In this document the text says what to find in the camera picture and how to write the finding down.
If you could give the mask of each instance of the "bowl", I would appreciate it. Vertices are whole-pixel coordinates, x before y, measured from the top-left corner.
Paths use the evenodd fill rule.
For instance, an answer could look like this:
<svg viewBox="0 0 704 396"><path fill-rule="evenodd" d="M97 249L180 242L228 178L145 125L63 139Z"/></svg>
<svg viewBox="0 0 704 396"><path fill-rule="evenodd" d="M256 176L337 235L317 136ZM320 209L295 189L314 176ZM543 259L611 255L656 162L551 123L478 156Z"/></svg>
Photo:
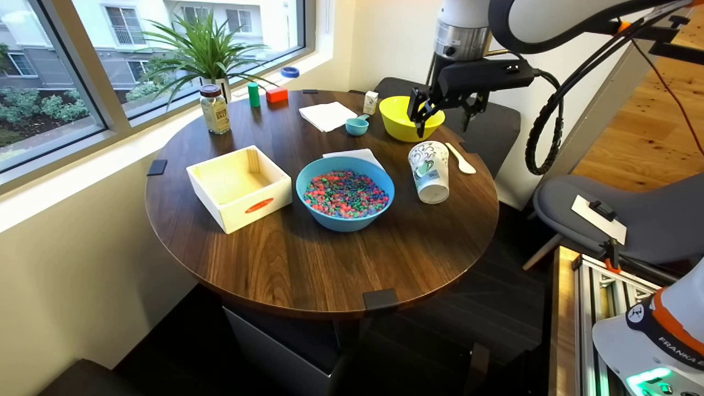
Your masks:
<svg viewBox="0 0 704 396"><path fill-rule="evenodd" d="M353 172L347 173L343 181L347 182L339 182L343 187L339 187L342 191L347 194L357 194L359 187L350 187L353 181L359 181L360 176L367 176L367 181L372 181L367 191L373 191L373 185L388 195L384 205L377 206L370 213L359 213L359 215L337 215L337 213L325 213L321 209L317 209L312 205L312 200L305 199L310 182L317 181L323 173L331 172ZM354 158L354 156L331 156L331 158L317 158L312 162L309 162L295 178L295 191L299 195L299 200L305 205L309 213L325 229L337 232L337 234L354 234L366 229L367 224L372 224L381 213L384 213L397 195L393 189L393 181L390 178L390 173L362 158Z"/></svg>
<svg viewBox="0 0 704 396"><path fill-rule="evenodd" d="M388 96L379 103L383 128L397 141L425 141L444 123L444 113L437 111L432 118L425 122L422 136L419 136L419 125L410 118L406 111L410 96Z"/></svg>
<svg viewBox="0 0 704 396"><path fill-rule="evenodd" d="M370 129L367 116L354 116L346 122L346 133L350 136L362 136Z"/></svg>

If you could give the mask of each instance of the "green leaves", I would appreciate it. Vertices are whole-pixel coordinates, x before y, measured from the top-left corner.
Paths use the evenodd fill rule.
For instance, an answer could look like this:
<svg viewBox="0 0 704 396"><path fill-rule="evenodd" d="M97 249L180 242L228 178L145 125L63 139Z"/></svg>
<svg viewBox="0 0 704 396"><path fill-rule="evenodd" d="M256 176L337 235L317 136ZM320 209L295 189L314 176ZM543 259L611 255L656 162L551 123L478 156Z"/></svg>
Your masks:
<svg viewBox="0 0 704 396"><path fill-rule="evenodd" d="M247 51L260 49L258 45L235 41L228 24L216 24L213 14L194 20L174 16L174 26L151 24L153 31L145 35L167 51L149 60L148 74L172 74L172 79L161 78L163 86L158 88L158 92L172 91L170 101L194 79L227 79L230 69L250 61L245 57Z"/></svg>

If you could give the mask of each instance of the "white cup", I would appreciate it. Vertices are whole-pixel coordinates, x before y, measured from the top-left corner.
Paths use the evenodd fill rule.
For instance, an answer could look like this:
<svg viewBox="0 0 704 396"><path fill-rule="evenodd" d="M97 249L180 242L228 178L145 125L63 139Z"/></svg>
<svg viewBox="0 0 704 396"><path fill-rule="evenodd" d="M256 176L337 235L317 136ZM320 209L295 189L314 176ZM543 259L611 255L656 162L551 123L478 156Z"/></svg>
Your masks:
<svg viewBox="0 0 704 396"><path fill-rule="evenodd" d="M413 146L410 166L420 202L437 205L448 199L448 151L439 141Z"/></svg>

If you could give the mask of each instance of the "round wooden table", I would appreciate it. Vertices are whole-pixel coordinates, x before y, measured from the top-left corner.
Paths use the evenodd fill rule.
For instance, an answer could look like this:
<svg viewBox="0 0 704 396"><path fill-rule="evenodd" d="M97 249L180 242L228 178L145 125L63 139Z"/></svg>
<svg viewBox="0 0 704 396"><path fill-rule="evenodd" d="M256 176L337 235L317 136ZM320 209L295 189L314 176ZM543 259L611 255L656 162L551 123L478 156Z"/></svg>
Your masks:
<svg viewBox="0 0 704 396"><path fill-rule="evenodd" d="M360 113L362 94L291 92L289 106L263 103L260 111L235 101L228 106L230 136L211 136L205 122L196 118L158 154L167 168L148 178L145 199L153 234L199 282L222 297L282 315L359 317L446 288L489 249L499 200L478 156L464 151L476 176L461 176L452 161L446 202L422 205L406 166L411 146L384 135L381 115L359 139L343 128L320 133L299 116L299 108L328 101ZM458 143L444 128L432 139ZM367 229L333 234L292 194L292 205L227 235L199 202L185 168L245 146L258 146L292 181L325 151L370 148L393 178L397 200Z"/></svg>

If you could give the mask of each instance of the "colorful beads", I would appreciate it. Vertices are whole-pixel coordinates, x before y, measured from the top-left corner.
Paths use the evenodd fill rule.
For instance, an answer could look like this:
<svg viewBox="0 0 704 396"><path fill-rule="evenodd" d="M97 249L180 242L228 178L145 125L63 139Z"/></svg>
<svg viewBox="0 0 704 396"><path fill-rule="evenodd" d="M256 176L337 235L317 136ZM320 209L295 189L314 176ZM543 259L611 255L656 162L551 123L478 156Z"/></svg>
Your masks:
<svg viewBox="0 0 704 396"><path fill-rule="evenodd" d="M314 176L303 200L325 215L362 217L384 209L390 195L366 173L334 170Z"/></svg>

